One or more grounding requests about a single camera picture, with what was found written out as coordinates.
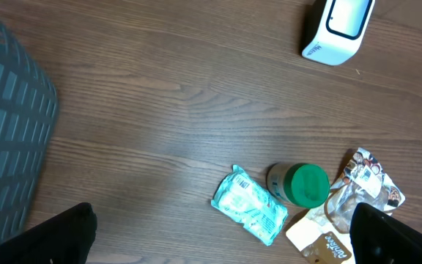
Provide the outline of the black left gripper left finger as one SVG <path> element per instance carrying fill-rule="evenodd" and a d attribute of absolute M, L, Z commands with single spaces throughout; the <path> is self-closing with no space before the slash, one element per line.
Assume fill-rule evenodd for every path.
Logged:
<path fill-rule="evenodd" d="M 96 230 L 92 206 L 79 203 L 1 244 L 0 264 L 84 264 Z"/>

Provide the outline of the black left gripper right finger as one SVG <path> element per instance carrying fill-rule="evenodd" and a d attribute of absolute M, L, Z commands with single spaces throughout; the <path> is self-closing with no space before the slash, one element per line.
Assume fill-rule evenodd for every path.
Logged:
<path fill-rule="evenodd" d="M 422 264 L 422 234 L 359 203 L 349 231 L 356 264 Z"/>

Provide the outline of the white brown snack pouch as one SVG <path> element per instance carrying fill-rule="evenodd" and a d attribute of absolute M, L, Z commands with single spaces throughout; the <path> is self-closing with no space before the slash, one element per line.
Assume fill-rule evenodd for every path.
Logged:
<path fill-rule="evenodd" d="M 308 263 L 354 263 L 349 229 L 356 206 L 365 202 L 391 215 L 406 197 L 381 163 L 359 147 L 330 187 L 327 200 L 286 231 Z"/>

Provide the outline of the green lid seasoning jar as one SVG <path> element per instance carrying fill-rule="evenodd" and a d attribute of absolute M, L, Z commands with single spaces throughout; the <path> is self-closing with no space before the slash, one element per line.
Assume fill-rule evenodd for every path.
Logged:
<path fill-rule="evenodd" d="M 328 198 L 330 181 L 318 165 L 278 163 L 267 173 L 267 188 L 279 200 L 302 208 L 316 208 Z"/>

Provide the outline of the teal wet wipes pack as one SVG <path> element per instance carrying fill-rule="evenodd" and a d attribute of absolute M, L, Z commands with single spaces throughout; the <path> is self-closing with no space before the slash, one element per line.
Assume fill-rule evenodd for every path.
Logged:
<path fill-rule="evenodd" d="M 270 246 L 284 226 L 288 210 L 240 166 L 222 180 L 211 206 Z"/>

